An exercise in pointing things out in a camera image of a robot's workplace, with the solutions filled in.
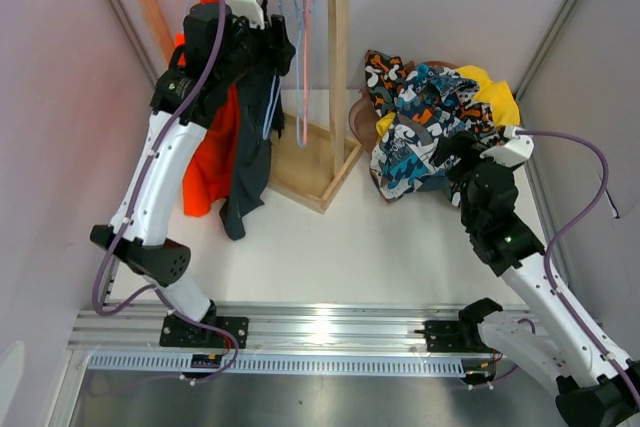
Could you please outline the dark navy shorts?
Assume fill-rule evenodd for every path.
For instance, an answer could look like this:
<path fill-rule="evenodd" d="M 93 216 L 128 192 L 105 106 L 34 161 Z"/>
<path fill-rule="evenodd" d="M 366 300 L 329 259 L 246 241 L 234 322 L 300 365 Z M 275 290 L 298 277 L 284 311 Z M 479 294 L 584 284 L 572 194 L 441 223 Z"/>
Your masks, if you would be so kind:
<path fill-rule="evenodd" d="M 236 144 L 231 192 L 219 215 L 226 235 L 236 241 L 246 235 L 243 218 L 261 207 L 263 191 L 271 173 L 271 136 L 281 136 L 285 126 L 281 92 L 273 119 L 272 132 L 262 139 L 262 125 L 273 74 L 254 71 L 237 84 L 240 130 Z"/>

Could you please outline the yellow shorts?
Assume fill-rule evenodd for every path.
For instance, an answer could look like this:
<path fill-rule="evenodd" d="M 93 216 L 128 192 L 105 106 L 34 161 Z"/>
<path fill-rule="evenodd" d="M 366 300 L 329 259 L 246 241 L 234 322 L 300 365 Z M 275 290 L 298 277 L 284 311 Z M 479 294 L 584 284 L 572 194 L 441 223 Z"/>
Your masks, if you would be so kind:
<path fill-rule="evenodd" d="M 365 80 L 379 120 L 377 137 L 403 120 L 433 135 L 468 130 L 479 137 L 521 122 L 509 85 L 480 67 L 404 64 L 399 57 L 367 53 Z"/>

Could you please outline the blue patterned shorts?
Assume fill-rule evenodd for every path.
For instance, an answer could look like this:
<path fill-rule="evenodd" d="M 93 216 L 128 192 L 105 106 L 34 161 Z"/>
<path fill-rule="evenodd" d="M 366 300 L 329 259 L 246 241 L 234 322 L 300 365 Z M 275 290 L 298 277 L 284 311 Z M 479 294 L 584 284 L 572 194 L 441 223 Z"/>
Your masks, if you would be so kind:
<path fill-rule="evenodd" d="M 369 173 L 381 197 L 388 203 L 410 193 L 439 191 L 453 196 L 446 172 L 455 162 L 432 160 L 441 140 L 471 131 L 480 120 L 462 119 L 471 106 L 479 83 L 458 70 L 419 64 L 407 74 L 394 105 L 376 125 L 378 140 Z"/>

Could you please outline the bright orange shorts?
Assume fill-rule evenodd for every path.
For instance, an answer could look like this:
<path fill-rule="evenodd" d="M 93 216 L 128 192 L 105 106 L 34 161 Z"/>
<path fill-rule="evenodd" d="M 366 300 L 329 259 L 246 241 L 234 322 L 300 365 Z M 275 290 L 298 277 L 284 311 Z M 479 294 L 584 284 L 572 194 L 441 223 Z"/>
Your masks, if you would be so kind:
<path fill-rule="evenodd" d="M 212 205 L 229 196 L 236 144 L 240 130 L 237 88 L 232 85 L 204 140 L 196 149 L 183 177 L 183 212 L 207 215 Z"/>

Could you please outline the orange grey camouflage shorts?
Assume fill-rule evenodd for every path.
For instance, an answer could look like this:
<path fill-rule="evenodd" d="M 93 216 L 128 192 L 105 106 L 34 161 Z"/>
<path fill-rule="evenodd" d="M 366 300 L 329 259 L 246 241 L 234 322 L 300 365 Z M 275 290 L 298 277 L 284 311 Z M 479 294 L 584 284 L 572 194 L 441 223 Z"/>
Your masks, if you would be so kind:
<path fill-rule="evenodd" d="M 492 80 L 478 66 L 409 64 L 370 50 L 364 71 L 374 111 L 369 173 L 388 203 L 437 190 L 453 198 L 457 187 L 446 172 L 456 161 L 432 161 L 439 142 L 466 132 L 492 147 L 504 127 L 520 123 L 508 83 Z"/>

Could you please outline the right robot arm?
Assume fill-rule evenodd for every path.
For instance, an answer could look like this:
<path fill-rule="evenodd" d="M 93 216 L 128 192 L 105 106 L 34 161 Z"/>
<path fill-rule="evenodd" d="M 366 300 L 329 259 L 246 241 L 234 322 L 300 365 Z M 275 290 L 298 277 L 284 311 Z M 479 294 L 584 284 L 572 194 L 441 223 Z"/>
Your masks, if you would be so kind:
<path fill-rule="evenodd" d="M 571 227 L 542 244 L 515 212 L 514 172 L 532 155 L 538 130 L 508 126 L 504 143 L 484 148 L 468 132 L 437 144 L 435 165 L 456 161 L 448 178 L 460 188 L 461 223 L 476 256 L 538 318 L 545 338 L 523 328 L 490 299 L 463 310 L 456 327 L 468 350 L 505 354 L 555 398 L 569 426 L 617 426 L 639 412 L 639 363 L 593 319 L 552 263 Z"/>

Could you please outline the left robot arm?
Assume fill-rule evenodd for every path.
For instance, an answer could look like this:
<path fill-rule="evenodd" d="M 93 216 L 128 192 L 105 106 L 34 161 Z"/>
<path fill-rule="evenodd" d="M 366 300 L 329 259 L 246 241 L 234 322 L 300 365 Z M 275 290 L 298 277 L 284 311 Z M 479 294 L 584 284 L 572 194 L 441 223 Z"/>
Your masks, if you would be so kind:
<path fill-rule="evenodd" d="M 183 28 L 156 82 L 146 141 L 125 197 L 108 223 L 93 226 L 90 240 L 104 250 L 105 263 L 117 258 L 147 279 L 170 312 L 185 318 L 182 335 L 204 347 L 217 334 L 207 316 L 213 303 L 187 273 L 190 249 L 168 236 L 172 205 L 229 89 L 256 74 L 286 74 L 295 48 L 283 16 L 254 25 L 220 2 L 192 7 Z"/>

